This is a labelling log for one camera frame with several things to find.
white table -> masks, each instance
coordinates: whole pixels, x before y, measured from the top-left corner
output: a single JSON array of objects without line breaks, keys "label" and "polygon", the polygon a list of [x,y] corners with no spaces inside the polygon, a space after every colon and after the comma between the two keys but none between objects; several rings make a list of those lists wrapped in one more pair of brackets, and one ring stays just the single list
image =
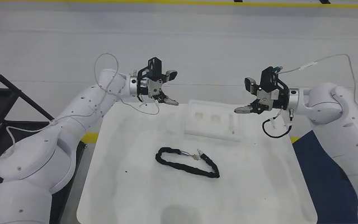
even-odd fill
[{"label": "white table", "polygon": [[[289,137],[272,139],[261,129],[277,111],[240,115],[245,138],[231,142],[184,134],[186,107],[161,105],[156,116],[119,103],[112,107],[79,203],[80,223],[317,222]],[[153,104],[141,109],[156,111]],[[282,117],[276,124],[283,125]],[[154,157],[161,147],[200,148],[216,163],[220,178],[159,164]],[[203,161],[165,154],[165,160],[209,170]]]}]

floor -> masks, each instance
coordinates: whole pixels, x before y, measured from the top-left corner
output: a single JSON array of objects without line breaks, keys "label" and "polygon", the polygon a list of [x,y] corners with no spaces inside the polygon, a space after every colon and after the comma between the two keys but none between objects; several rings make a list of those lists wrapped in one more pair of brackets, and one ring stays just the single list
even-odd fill
[{"label": "floor", "polygon": [[[178,70],[165,86],[173,99],[246,104],[252,98],[243,79],[259,80],[268,66],[292,69],[347,53],[358,73],[357,21],[356,10],[346,8],[0,2],[0,73],[57,116],[94,83],[93,64],[100,54],[116,55],[122,73],[139,70],[157,56],[163,69]],[[114,66],[103,58],[97,72]],[[354,86],[343,57],[281,79],[290,87]],[[8,119],[45,120],[24,102]],[[91,132],[99,130],[100,122]],[[296,116],[291,136],[309,131],[306,118]],[[85,150],[62,223],[76,223],[93,150],[94,145]]]}]

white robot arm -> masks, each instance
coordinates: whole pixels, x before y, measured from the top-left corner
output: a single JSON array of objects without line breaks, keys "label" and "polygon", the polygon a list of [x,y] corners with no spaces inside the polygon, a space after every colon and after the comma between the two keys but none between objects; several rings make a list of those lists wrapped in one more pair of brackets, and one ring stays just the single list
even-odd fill
[{"label": "white robot arm", "polygon": [[289,111],[291,120],[294,113],[305,115],[322,148],[342,168],[358,193],[358,107],[353,94],[332,83],[314,88],[288,88],[279,80],[281,69],[266,68],[259,85],[254,79],[246,78],[246,90],[257,99],[245,107],[236,108],[235,113],[260,114],[277,108]]},{"label": "white robot arm", "polygon": [[101,72],[98,85],[81,92],[50,125],[10,147],[0,157],[0,224],[49,223],[52,194],[72,178],[76,149],[86,131],[103,117],[118,97],[148,95],[159,103],[178,105],[162,91],[176,71],[162,74],[152,58],[139,76]]}]

cable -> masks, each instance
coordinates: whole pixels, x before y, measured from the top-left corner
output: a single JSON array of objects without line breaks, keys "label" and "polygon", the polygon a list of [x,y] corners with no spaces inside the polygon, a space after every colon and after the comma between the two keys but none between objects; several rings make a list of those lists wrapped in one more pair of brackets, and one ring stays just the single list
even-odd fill
[{"label": "cable", "polygon": [[289,129],[288,129],[285,133],[283,133],[283,134],[280,135],[280,136],[272,136],[272,135],[268,134],[268,132],[266,131],[266,129],[265,129],[265,124],[266,124],[267,122],[269,122],[271,119],[275,120],[276,118],[278,118],[278,117],[280,116],[281,112],[282,112],[282,108],[281,108],[281,110],[277,113],[276,116],[274,116],[273,118],[269,118],[269,119],[265,120],[264,122],[262,122],[262,130],[263,130],[263,132],[264,132],[267,136],[269,136],[270,138],[281,138],[281,137],[287,135],[287,134],[291,131],[291,129],[292,129],[293,111],[290,111],[290,114],[292,114],[292,116],[290,116],[290,125],[289,125]]},{"label": "cable", "polygon": [[22,129],[22,128],[16,128],[16,127],[13,127],[13,126],[6,126],[6,132],[9,134],[9,136],[11,138],[12,146],[0,156],[0,159],[10,157],[15,151],[14,147],[15,147],[16,141],[15,141],[15,137],[10,132],[10,128],[16,129],[16,130],[21,130],[23,132],[40,132],[40,131],[46,129],[47,127],[48,127],[48,125],[43,127],[43,128],[41,128],[41,129],[38,129],[38,130],[26,130],[26,129]]},{"label": "cable", "polygon": [[283,137],[283,136],[285,136],[285,135],[287,135],[290,131],[291,131],[291,129],[292,129],[292,124],[289,126],[289,129],[287,129],[287,131],[285,132],[285,133],[283,133],[282,135],[280,135],[280,136],[272,136],[272,135],[270,135],[270,134],[268,134],[268,132],[265,130],[265,124],[267,123],[267,122],[269,122],[271,119],[267,119],[267,120],[265,120],[264,122],[262,122],[262,130],[263,130],[263,132],[267,135],[267,136],[269,136],[269,137],[271,137],[271,138],[281,138],[281,137]]},{"label": "cable", "polygon": [[301,66],[299,68],[279,72],[278,74],[284,74],[284,73],[294,72],[294,71],[297,71],[297,70],[303,70],[303,69],[308,68],[310,66],[316,65],[318,62],[320,62],[322,60],[325,60],[325,59],[328,59],[328,58],[333,58],[333,57],[336,57],[336,56],[346,56],[347,59],[348,59],[349,68],[351,70],[352,78],[353,78],[353,81],[354,81],[354,102],[356,103],[356,105],[358,105],[358,102],[356,100],[356,91],[357,91],[356,77],[355,77],[355,74],[354,74],[354,71],[353,71],[351,57],[348,54],[334,54],[334,55],[326,56],[326,57],[320,58],[318,60],[315,60],[312,63],[309,63],[309,64],[306,64],[304,66]]},{"label": "cable", "polygon": [[[112,57],[116,60],[116,64],[117,64],[117,69],[116,69],[115,75],[113,76],[113,78],[111,79],[111,81],[109,82],[109,84],[107,85],[107,88],[106,88],[106,89],[102,88],[102,86],[99,84],[98,79],[97,79],[97,74],[96,74],[96,64],[97,64],[99,58],[101,58],[103,55],[110,55],[110,56],[112,56]],[[101,90],[104,90],[105,93],[104,93],[104,95],[103,95],[103,97],[102,97],[100,103],[98,104],[98,107],[95,108],[92,113],[90,113],[90,114],[88,114],[88,115],[81,115],[81,114],[66,115],[66,116],[63,116],[63,117],[61,117],[61,118],[57,118],[57,119],[52,120],[52,121],[49,123],[49,125],[47,125],[47,126],[41,128],[41,129],[39,129],[39,130],[26,130],[26,129],[16,128],[16,127],[12,127],[12,126],[7,126],[7,127],[6,127],[6,131],[7,131],[7,133],[8,133],[8,134],[10,135],[10,137],[11,137],[12,146],[6,151],[6,153],[4,153],[3,155],[1,155],[0,158],[3,158],[3,156],[4,156],[5,154],[7,154],[7,155],[8,155],[9,153],[10,153],[10,155],[13,154],[13,148],[14,148],[14,146],[15,146],[16,141],[15,141],[14,136],[13,136],[12,133],[10,132],[10,128],[16,129],[16,130],[21,130],[21,131],[23,131],[23,132],[40,132],[40,131],[46,129],[47,127],[49,127],[49,126],[54,126],[54,125],[56,125],[59,120],[64,119],[64,118],[70,118],[70,117],[73,117],[73,116],[81,116],[81,117],[92,116],[92,115],[100,108],[100,106],[101,106],[102,102],[104,101],[104,99],[105,99],[105,97],[106,97],[107,94],[116,96],[116,97],[117,97],[117,100],[120,99],[123,104],[128,105],[128,106],[132,107],[133,109],[135,109],[136,111],[141,112],[141,113],[143,113],[143,114],[148,114],[148,115],[157,115],[157,114],[159,114],[160,109],[159,109],[159,106],[157,105],[157,102],[156,102],[155,100],[154,100],[154,103],[156,104],[156,106],[157,106],[157,108],[158,108],[158,111],[157,111],[156,113],[152,114],[152,113],[147,113],[147,112],[143,112],[143,111],[141,111],[141,110],[138,110],[137,108],[133,107],[132,105],[123,102],[122,98],[121,98],[119,95],[114,94],[114,93],[112,93],[112,92],[108,92],[108,88],[109,88],[109,86],[111,85],[111,83],[112,83],[112,81],[114,80],[114,78],[116,77],[116,75],[119,74],[119,75],[122,76],[122,77],[125,76],[125,75],[123,75],[123,74],[118,73],[118,70],[119,70],[119,62],[118,62],[117,58],[116,58],[113,54],[103,53],[103,54],[99,55],[99,56],[97,57],[96,61],[95,61],[95,64],[94,64],[94,66],[93,66],[93,70],[94,70],[95,80],[96,80],[97,86],[98,86]]]},{"label": "cable", "polygon": [[124,105],[128,105],[128,106],[130,106],[131,108],[133,108],[134,110],[139,111],[139,112],[141,112],[141,113],[143,113],[143,114],[157,115],[157,114],[159,114],[159,112],[160,112],[159,106],[157,105],[157,102],[156,102],[156,101],[154,101],[154,103],[156,104],[156,106],[157,106],[157,108],[158,108],[158,111],[157,111],[156,113],[154,113],[154,114],[151,114],[151,113],[147,113],[147,112],[138,110],[137,108],[133,107],[132,105],[130,105],[130,104],[126,103],[126,102],[123,102],[122,98],[119,98],[119,99],[121,100],[121,102],[122,102]]}]

metal clasp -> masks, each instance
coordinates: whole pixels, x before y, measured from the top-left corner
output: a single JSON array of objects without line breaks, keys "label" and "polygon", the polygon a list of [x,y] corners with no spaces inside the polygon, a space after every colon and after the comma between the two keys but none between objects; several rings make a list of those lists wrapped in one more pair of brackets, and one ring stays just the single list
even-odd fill
[{"label": "metal clasp", "polygon": [[201,159],[201,155],[203,154],[203,152],[201,152],[199,149],[197,149],[197,151],[198,151],[198,155],[196,155],[196,154],[190,154],[190,153],[188,153],[188,152],[186,152],[186,151],[180,151],[180,154],[181,155],[183,155],[183,156],[190,156],[190,157],[192,157],[194,160],[200,160]]}]

